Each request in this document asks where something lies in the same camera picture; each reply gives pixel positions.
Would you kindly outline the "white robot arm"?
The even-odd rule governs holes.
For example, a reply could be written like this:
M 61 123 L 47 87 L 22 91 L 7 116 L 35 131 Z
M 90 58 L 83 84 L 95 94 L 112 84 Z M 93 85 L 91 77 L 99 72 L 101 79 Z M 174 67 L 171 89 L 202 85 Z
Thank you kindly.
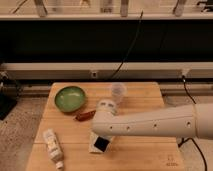
M 110 99 L 97 103 L 91 129 L 105 136 L 150 136 L 213 139 L 213 103 L 183 105 L 117 115 Z

